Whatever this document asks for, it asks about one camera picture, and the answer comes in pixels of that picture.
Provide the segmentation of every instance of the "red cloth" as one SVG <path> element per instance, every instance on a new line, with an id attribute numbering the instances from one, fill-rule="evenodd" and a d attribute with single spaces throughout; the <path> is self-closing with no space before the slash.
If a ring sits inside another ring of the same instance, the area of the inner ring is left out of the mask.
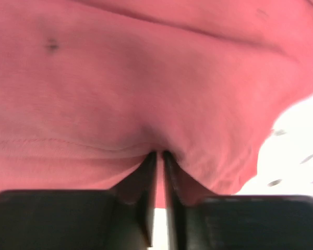
<path id="1" fill-rule="evenodd" d="M 232 194 L 312 92 L 310 0 L 0 0 L 0 190 L 109 188 L 168 149 Z"/>

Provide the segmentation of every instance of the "red fabric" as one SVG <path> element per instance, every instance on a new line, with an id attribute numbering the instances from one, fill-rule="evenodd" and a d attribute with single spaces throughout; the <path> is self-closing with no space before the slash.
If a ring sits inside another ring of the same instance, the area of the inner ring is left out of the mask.
<path id="1" fill-rule="evenodd" d="M 312 92 L 310 0 L 0 0 L 0 190 L 109 188 L 168 149 L 232 194 Z"/>

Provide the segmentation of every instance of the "pink shirt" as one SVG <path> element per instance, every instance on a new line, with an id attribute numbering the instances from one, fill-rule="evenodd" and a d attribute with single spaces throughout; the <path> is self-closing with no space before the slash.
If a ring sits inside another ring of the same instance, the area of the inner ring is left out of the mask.
<path id="1" fill-rule="evenodd" d="M 0 0 L 0 191 L 106 189 L 168 149 L 232 194 L 312 92 L 313 0 Z"/>

